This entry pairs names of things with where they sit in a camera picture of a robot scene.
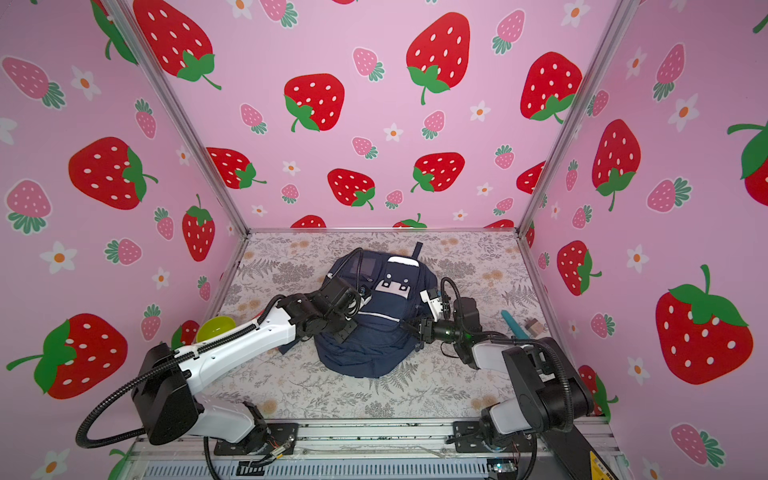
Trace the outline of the teal pen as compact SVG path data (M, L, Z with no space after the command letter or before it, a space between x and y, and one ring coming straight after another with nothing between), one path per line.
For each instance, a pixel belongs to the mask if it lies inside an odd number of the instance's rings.
M529 335L526 333L526 331L518 324L518 322L515 320L515 318L506 310L502 310L500 312L502 318L510 328L513 336L518 339L529 339Z

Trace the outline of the navy blue student backpack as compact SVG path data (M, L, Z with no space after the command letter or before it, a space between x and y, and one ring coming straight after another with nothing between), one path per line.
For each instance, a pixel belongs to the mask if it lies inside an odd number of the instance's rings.
M420 242L405 256L357 248L334 262L323 284L332 278L346 280L359 291L363 305L354 316L358 326L344 343L328 334L313 337L326 368L350 377L379 378L414 351L418 340L406 324L430 312L420 292L437 287L436 275L419 259L421 250ZM276 303L291 324L295 295Z

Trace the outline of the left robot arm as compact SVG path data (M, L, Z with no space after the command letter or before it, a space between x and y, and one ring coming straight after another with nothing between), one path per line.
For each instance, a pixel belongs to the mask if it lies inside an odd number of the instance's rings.
M270 442L258 408L207 399L214 381L255 357L295 340L328 333L345 340L356 327L354 316L371 295L360 281L328 275L310 293L277 295L257 318L209 340L172 350L165 343L150 349L139 375L100 402L79 426L75 441L95 449L144 435L152 445L185 436L214 439L227 453L253 453ZM118 399L130 395L141 420L138 429L101 439L89 436L96 420Z

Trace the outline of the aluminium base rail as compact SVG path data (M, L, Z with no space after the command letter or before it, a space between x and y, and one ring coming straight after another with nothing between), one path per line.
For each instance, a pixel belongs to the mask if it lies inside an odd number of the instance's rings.
M163 446L137 440L118 479L571 479L540 437L513 438L502 450L456 433L474 433L478 421L434 419L280 419L268 421L277 459L227 453L214 439L187 436ZM630 479L629 461L600 418L577 428L619 479Z

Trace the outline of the small eraser block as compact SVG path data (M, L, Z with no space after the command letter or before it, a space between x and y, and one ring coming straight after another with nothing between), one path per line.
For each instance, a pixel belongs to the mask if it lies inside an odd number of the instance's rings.
M541 338L549 333L547 325L536 318L527 319L524 328L530 338Z

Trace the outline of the green bowl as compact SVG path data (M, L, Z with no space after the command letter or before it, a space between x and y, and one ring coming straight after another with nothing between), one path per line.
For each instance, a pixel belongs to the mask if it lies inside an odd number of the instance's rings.
M207 320L199 329L195 342L201 343L219 337L237 327L235 320L229 316L217 316Z

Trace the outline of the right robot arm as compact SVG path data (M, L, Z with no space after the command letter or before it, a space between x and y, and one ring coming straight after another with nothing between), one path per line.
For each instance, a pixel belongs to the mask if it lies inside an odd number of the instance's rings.
M502 450L519 435L570 433L578 418L593 412L590 389L554 339L485 330L475 300L457 289L453 293L441 288L420 293L430 312L411 321L415 335L423 343L452 346L454 357L473 370L507 374L514 393L513 399L484 408L477 431L456 433L455 441L467 438Z

